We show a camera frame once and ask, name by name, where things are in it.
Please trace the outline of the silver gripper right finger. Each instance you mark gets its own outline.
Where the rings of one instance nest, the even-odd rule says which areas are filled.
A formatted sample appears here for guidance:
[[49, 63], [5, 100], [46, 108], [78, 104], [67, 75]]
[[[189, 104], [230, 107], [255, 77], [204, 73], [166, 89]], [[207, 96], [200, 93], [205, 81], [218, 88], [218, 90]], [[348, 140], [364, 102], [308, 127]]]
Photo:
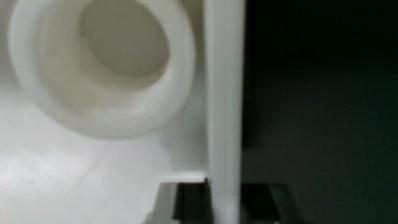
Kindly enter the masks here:
[[241, 224], [308, 224], [285, 184], [241, 185]]

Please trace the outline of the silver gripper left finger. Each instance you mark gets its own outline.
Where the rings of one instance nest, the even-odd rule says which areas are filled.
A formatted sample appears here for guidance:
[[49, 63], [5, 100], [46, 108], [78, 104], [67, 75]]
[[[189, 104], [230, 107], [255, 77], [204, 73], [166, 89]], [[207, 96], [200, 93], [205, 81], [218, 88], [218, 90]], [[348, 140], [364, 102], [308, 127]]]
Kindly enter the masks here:
[[207, 224], [207, 184], [161, 183], [143, 224]]

